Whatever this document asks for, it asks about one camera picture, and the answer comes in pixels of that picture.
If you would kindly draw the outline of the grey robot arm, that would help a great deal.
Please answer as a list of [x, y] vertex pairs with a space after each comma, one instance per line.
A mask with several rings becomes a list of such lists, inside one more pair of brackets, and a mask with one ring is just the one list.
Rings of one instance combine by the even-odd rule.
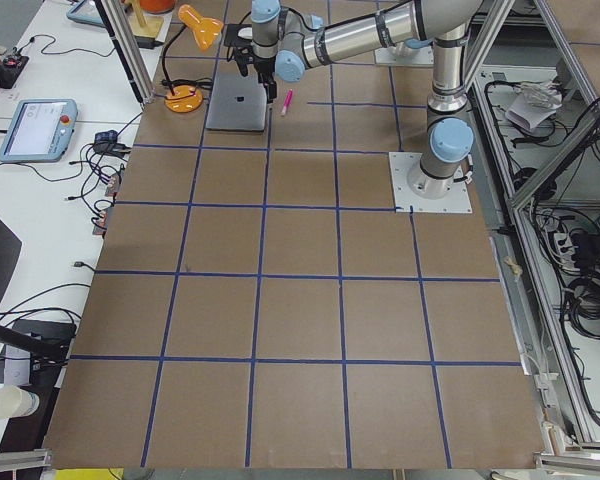
[[311, 68], [328, 66], [410, 40], [430, 43], [431, 92], [427, 99], [428, 147], [407, 175], [418, 196], [446, 196], [460, 164], [468, 158], [474, 133], [463, 119], [467, 104], [465, 47], [477, 1], [403, 1], [338, 23], [324, 24], [277, 1], [254, 1], [250, 20], [254, 68], [266, 98], [277, 96], [277, 80], [294, 83]]

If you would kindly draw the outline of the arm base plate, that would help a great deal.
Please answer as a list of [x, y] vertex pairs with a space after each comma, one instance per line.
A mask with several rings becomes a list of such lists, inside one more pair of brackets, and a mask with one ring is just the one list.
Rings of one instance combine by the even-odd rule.
[[404, 44], [379, 48], [374, 51], [377, 65], [400, 66], [413, 68], [431, 68], [433, 66], [433, 52], [430, 46], [410, 48]]
[[470, 178], [461, 166], [451, 178], [428, 177], [420, 165], [419, 152], [390, 152], [394, 210], [398, 213], [471, 214]]

